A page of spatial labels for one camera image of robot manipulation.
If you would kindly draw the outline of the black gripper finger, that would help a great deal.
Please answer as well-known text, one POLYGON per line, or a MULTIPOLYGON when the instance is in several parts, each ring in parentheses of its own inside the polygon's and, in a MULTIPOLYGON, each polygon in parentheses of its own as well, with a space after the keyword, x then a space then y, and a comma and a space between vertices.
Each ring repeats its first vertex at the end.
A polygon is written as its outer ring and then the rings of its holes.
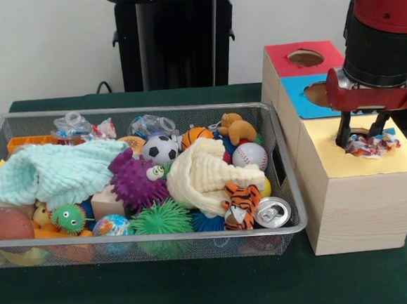
POLYGON ((342 112, 335 142, 336 145, 341 147, 343 150, 347 146, 347 142, 350 138, 351 133, 349 125, 350 121, 351 121, 351 112, 342 112))
POLYGON ((370 127, 370 137, 382 135, 385 124, 390 118, 390 112, 381 112, 377 115, 376 120, 370 127))

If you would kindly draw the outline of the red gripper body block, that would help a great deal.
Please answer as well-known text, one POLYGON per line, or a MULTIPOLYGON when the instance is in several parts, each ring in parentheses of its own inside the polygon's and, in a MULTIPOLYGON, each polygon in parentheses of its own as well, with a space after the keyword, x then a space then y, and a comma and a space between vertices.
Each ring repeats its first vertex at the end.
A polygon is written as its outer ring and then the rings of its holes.
POLYGON ((334 111, 390 112, 407 109, 407 81, 398 87, 369 88, 351 81, 339 67, 328 71, 325 93, 329 106, 334 111))

